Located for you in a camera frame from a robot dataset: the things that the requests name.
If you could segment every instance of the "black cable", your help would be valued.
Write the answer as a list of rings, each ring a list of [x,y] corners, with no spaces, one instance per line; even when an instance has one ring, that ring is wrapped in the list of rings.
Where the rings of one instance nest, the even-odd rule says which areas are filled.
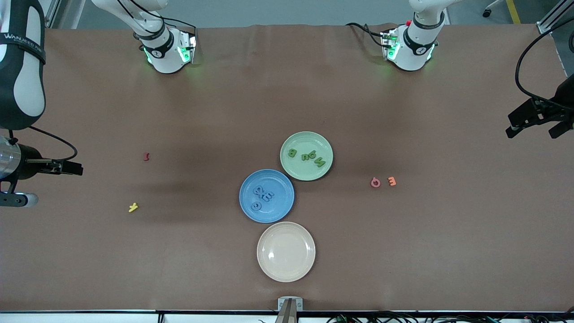
[[[133,19],[135,21],[136,24],[138,24],[138,26],[140,26],[143,30],[147,31],[150,34],[153,34],[153,32],[145,29],[142,25],[139,24],[139,22],[137,20],[135,20],[134,16],[131,14],[131,12],[123,5],[123,3],[120,0],[116,0],[118,1],[119,5],[122,6],[122,8],[124,9],[124,11],[130,15],[131,19]]]
[[[357,27],[361,28],[362,31],[364,31],[364,32],[366,32],[367,34],[369,34],[369,36],[371,36],[371,39],[375,42],[375,44],[377,44],[377,45],[379,45],[379,46],[381,46],[381,47],[384,47],[384,48],[391,48],[391,46],[389,46],[389,45],[385,45],[385,44],[379,43],[379,42],[375,39],[374,36],[380,37],[381,34],[380,34],[380,33],[374,33],[374,32],[372,32],[371,29],[369,29],[369,26],[367,26],[367,24],[365,24],[364,26],[361,26],[361,25],[357,24],[356,22],[349,22],[346,26],[357,26]],[[386,29],[386,30],[381,31],[381,33],[385,33],[385,32],[388,32],[388,31],[390,31],[390,30],[391,30],[391,29]]]
[[[506,313],[503,317],[499,318],[497,321],[500,322],[500,321],[504,320],[509,315],[510,315],[510,313]]]
[[[153,16],[153,17],[156,17],[156,18],[160,18],[160,19],[162,19],[162,20],[177,21],[177,22],[179,22],[179,23],[181,23],[181,24],[188,25],[188,26],[192,27],[192,28],[193,28],[193,35],[194,35],[194,36],[197,35],[197,27],[195,27],[194,25],[189,24],[189,23],[187,23],[187,22],[185,22],[185,21],[178,20],[178,19],[165,18],[165,17],[163,17],[163,16],[153,14],[153,13],[149,12],[146,8],[140,6],[140,5],[139,5],[138,3],[136,3],[134,0],[130,0],[130,1],[131,1],[134,5],[136,5],[136,7],[140,8],[140,9],[143,10],[143,11],[145,11],[145,12],[146,12],[147,14],[149,14],[150,16]]]
[[[529,51],[539,40],[541,40],[544,36],[546,36],[547,34],[553,32],[554,30],[556,30],[556,29],[558,29],[558,28],[564,26],[565,24],[567,24],[567,23],[569,23],[569,22],[571,22],[571,21],[574,21],[574,18],[570,18],[570,19],[568,19],[568,20],[566,20],[566,21],[564,21],[564,22],[558,24],[557,26],[554,26],[554,27],[548,29],[546,32],[544,32],[544,33],[542,33],[540,36],[536,37],[536,39],[533,40],[532,43],[530,43],[530,45],[528,45],[528,46],[526,47],[526,49],[522,52],[522,55],[520,55],[520,58],[518,59],[518,62],[516,63],[516,71],[515,71],[515,73],[514,73],[514,80],[515,80],[515,82],[516,82],[516,86],[518,86],[518,88],[519,88],[524,94],[528,95],[528,96],[531,97],[531,98],[537,99],[537,100],[539,100],[539,101],[544,101],[544,102],[547,102],[547,103],[556,105],[556,106],[560,107],[561,109],[564,109],[564,110],[567,110],[567,111],[574,111],[574,109],[571,108],[571,107],[566,107],[566,106],[563,106],[563,105],[559,105],[558,103],[552,102],[552,101],[550,101],[550,100],[548,100],[548,99],[546,99],[546,98],[543,98],[543,97],[541,97],[541,96],[539,96],[539,95],[536,95],[536,94],[533,94],[533,93],[531,93],[531,92],[528,92],[524,87],[522,87],[522,85],[520,84],[520,80],[518,79],[518,77],[519,77],[519,74],[520,74],[520,66],[522,65],[522,60],[524,59],[524,57],[526,56],[526,54],[528,53],[528,51]]]
[[[43,133],[43,134],[45,134],[45,135],[47,135],[47,136],[49,136],[49,137],[52,137],[52,138],[54,138],[54,139],[56,139],[56,140],[59,140],[59,141],[61,141],[62,143],[66,144],[68,147],[72,148],[72,150],[73,150],[73,155],[72,155],[72,156],[70,156],[70,157],[68,157],[68,158],[63,158],[63,159],[52,159],[53,162],[66,162],[66,161],[68,161],[68,160],[70,160],[70,159],[73,159],[74,157],[77,156],[77,149],[76,149],[76,147],[74,147],[72,144],[70,144],[69,142],[65,141],[64,139],[62,139],[62,138],[56,136],[55,134],[51,134],[51,133],[49,133],[49,132],[47,132],[47,131],[44,131],[44,130],[42,130],[42,129],[38,129],[38,128],[36,128],[35,126],[30,126],[30,127],[28,127],[28,128],[30,128],[30,129],[32,129],[32,130],[35,130],[35,131],[38,131],[38,132],[40,132],[40,133]]]
[[[570,38],[568,39],[568,47],[570,51],[574,53],[574,32],[570,34]]]
[[[391,311],[383,311],[383,312],[378,312],[377,313],[378,317],[377,317],[377,322],[378,323],[389,323],[392,320],[397,321],[398,323],[403,323],[401,321],[401,319],[404,320],[404,323],[419,323],[418,319],[416,319],[415,317],[411,316],[410,314],[407,313],[399,313],[399,312],[391,312]],[[385,322],[382,322],[379,318],[388,318]]]
[[[378,323],[377,318],[374,317],[374,315],[366,314],[364,317],[367,319],[368,323]]]
[[[8,143],[10,145],[16,145],[16,143],[18,142],[18,138],[14,138],[14,132],[12,130],[8,130],[8,136],[10,137],[8,139]]]
[[[436,320],[440,320],[440,319],[445,319],[444,321],[440,321],[439,323],[455,323],[455,322],[471,322],[471,323],[478,323],[478,322],[486,322],[485,319],[483,318],[471,318],[465,315],[459,315],[459,316],[439,316],[439,317],[435,317],[433,318],[430,322],[434,323]]]

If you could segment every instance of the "table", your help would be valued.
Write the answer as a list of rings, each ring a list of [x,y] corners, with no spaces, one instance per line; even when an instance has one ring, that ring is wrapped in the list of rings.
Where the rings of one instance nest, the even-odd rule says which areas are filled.
[[[0,309],[266,309],[297,295],[308,310],[565,310],[574,134],[505,135],[526,100],[515,62],[536,35],[446,26],[428,65],[404,72],[350,27],[205,29],[199,64],[161,75],[127,30],[47,30],[36,125],[74,143],[85,172],[22,181],[40,203],[0,210]],[[521,79],[552,96],[565,79],[552,39]],[[255,257],[268,225],[241,212],[238,191],[281,170],[281,144],[303,130],[335,161],[293,181],[284,220],[311,232],[317,258],[278,283]],[[397,185],[372,189],[373,176]]]

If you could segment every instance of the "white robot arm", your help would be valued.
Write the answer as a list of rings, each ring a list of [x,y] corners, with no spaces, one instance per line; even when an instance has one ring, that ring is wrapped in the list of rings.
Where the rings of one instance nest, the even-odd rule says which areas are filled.
[[[416,71],[431,58],[436,36],[444,26],[444,9],[462,0],[409,0],[414,10],[410,25],[381,36],[383,55],[397,67]]]
[[[81,164],[70,161],[75,148],[69,158],[48,159],[14,137],[14,130],[28,127],[44,132],[32,125],[46,105],[45,63],[44,12],[38,0],[0,0],[0,129],[9,131],[8,138],[0,135],[0,207],[31,207],[38,202],[36,194],[15,190],[19,180],[37,173],[83,173]],[[2,183],[9,185],[4,189]]]
[[[167,28],[156,10],[168,0],[92,0],[94,5],[128,24],[143,44],[148,62],[161,73],[174,73],[192,62],[196,35]]]

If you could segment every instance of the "white plate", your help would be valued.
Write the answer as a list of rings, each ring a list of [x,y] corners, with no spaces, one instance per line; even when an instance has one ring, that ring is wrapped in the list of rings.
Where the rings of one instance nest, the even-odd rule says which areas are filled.
[[[265,230],[257,244],[257,261],[272,279],[290,283],[303,278],[315,262],[311,234],[293,222],[279,222]]]

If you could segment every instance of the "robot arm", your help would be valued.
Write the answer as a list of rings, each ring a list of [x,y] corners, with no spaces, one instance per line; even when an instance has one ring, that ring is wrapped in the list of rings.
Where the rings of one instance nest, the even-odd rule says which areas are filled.
[[[38,196],[15,191],[20,179],[45,174],[81,175],[82,165],[65,160],[44,159],[38,150],[18,144],[13,130],[30,127],[44,112],[42,69],[44,12],[38,0],[0,0],[0,206],[34,206]]]
[[[120,18],[138,35],[148,62],[161,73],[174,73],[192,62],[196,35],[167,28],[155,10],[168,0],[92,0],[100,9]]]
[[[21,130],[44,112],[44,13],[37,0],[7,0],[0,19],[0,128]]]
[[[514,138],[520,131],[535,125],[558,121],[548,132],[556,139],[574,127],[574,75],[567,78],[556,89],[550,100],[530,98],[508,115],[510,127],[508,138]]]
[[[409,0],[414,10],[414,18],[426,26],[437,25],[441,22],[441,15],[446,7],[462,0]]]
[[[431,59],[436,37],[444,26],[444,9],[462,0],[409,0],[414,10],[410,25],[381,35],[383,55],[405,71],[416,71]]]

